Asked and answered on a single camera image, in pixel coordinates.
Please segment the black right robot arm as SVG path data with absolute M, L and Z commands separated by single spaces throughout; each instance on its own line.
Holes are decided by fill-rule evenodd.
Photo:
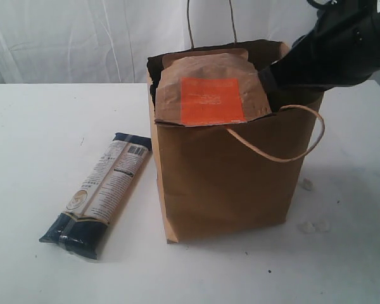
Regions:
M 292 87 L 351 87 L 380 71 L 380 1 L 319 4 L 313 29 L 259 71 L 265 92 Z

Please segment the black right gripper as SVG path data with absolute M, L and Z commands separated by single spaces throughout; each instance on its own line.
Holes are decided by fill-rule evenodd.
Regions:
M 354 86 L 380 69 L 375 6 L 319 6 L 314 28 L 258 71 L 265 92 Z

